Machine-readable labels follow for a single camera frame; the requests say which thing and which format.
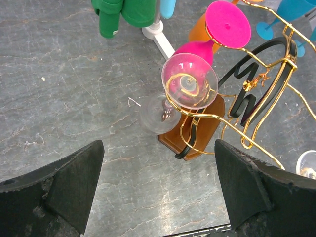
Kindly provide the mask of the clear wine glass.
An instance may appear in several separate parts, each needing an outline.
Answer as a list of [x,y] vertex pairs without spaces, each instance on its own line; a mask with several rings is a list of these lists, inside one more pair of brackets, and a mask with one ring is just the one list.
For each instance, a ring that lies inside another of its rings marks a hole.
[[170,57],[161,72],[164,92],[148,96],[141,104],[138,122],[150,135],[165,134],[176,127],[181,113],[173,101],[186,109],[204,109],[216,98],[218,79],[203,58],[179,53]]
[[296,163],[296,174],[316,179],[316,151],[309,150],[302,153]]

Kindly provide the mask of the blue wine glass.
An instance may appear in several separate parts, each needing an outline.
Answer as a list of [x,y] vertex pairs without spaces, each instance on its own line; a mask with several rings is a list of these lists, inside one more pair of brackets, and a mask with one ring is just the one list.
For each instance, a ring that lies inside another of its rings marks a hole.
[[[282,0],[276,13],[287,22],[291,22],[303,16],[315,6],[315,0]],[[257,34],[265,40],[271,40],[273,37],[272,25],[279,21],[280,20],[276,17],[270,24],[258,22],[256,25]]]
[[[310,37],[310,41],[315,41],[316,40],[316,27],[314,27],[311,37]],[[296,45],[297,45],[297,57],[301,58],[305,55],[305,48],[304,45],[306,44],[306,42],[304,43],[300,43],[298,40],[294,40]]]

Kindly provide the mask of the light blue clothes hanger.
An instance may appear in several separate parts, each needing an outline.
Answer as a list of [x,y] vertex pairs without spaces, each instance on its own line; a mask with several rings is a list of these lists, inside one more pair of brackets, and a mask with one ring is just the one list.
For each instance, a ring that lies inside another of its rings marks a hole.
[[174,13],[176,0],[160,0],[160,14],[162,18],[169,19]]

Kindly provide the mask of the orange wine glass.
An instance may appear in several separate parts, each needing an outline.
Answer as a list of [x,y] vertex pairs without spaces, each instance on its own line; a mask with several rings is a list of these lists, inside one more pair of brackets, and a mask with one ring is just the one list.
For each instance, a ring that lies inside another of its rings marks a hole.
[[246,46],[251,38],[251,27],[236,4],[236,0],[211,3],[190,30],[188,41],[208,42],[213,36],[220,44],[231,48]]

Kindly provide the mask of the white clothes rail frame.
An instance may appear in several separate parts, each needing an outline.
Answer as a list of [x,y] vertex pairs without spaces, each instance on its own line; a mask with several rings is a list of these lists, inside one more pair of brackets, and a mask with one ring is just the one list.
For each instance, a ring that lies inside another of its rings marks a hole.
[[160,1],[156,2],[156,11],[153,24],[142,28],[143,35],[152,40],[165,60],[168,60],[175,52],[173,46],[163,33],[163,22],[160,19]]

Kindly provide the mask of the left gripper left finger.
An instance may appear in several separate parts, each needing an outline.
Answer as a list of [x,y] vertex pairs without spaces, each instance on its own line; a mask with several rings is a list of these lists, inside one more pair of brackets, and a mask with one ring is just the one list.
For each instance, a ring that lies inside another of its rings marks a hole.
[[96,140],[0,184],[2,237],[79,237],[85,233],[104,158]]

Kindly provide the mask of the pink wine glass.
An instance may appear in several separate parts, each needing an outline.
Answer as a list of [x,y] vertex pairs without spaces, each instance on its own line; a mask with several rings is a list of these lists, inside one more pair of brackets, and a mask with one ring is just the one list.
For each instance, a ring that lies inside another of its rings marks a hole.
[[175,51],[176,54],[190,53],[213,64],[213,46],[217,42],[228,48],[246,46],[251,38],[251,27],[245,14],[233,2],[217,0],[211,3],[205,13],[205,32],[213,39],[191,41]]

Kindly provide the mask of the clear wine glass left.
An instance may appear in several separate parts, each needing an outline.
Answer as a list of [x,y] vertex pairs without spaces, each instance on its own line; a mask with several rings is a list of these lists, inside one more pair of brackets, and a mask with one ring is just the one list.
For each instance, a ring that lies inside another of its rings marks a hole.
[[216,98],[218,79],[203,58],[179,53],[170,57],[161,72],[164,92],[148,96],[141,104],[138,122],[150,135],[165,134],[176,127],[181,113],[173,101],[186,109],[204,109]]

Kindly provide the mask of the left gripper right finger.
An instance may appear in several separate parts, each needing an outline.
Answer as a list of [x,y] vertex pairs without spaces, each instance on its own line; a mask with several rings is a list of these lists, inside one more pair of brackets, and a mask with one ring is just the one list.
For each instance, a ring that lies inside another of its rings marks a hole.
[[217,139],[218,176],[239,237],[314,237],[316,182],[254,158]]

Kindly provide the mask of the green cloth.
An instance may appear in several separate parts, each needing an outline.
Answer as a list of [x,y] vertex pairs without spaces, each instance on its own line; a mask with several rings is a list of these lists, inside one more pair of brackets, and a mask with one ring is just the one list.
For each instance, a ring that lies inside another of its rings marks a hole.
[[92,0],[94,12],[99,16],[99,32],[104,38],[113,38],[119,31],[120,18],[130,25],[143,28],[155,19],[156,0]]

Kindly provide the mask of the clear wine glass front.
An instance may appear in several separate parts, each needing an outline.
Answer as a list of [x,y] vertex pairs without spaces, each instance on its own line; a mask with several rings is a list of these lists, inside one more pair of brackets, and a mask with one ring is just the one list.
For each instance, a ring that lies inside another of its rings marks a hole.
[[309,150],[302,153],[296,163],[296,174],[316,179],[316,151]]

